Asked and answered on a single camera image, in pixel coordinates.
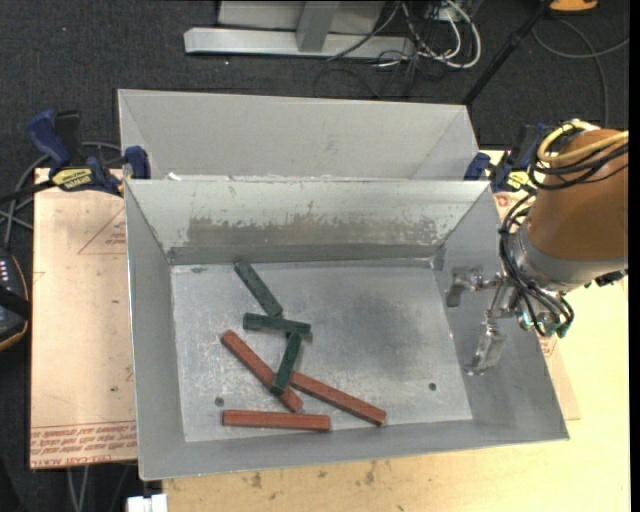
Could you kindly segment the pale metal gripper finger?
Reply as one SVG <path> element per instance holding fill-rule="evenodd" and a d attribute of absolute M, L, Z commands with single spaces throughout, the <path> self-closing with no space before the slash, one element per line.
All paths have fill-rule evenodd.
<path fill-rule="evenodd" d="M 495 367 L 500 361 L 505 342 L 506 336 L 501 333 L 498 324 L 494 321 L 484 321 L 475 353 L 465 366 L 465 372 L 468 375 L 482 375 Z"/>
<path fill-rule="evenodd" d="M 458 307 L 465 291 L 476 291 L 483 287 L 481 267 L 455 267 L 452 270 L 451 284 L 446 292 L 446 305 Z"/>

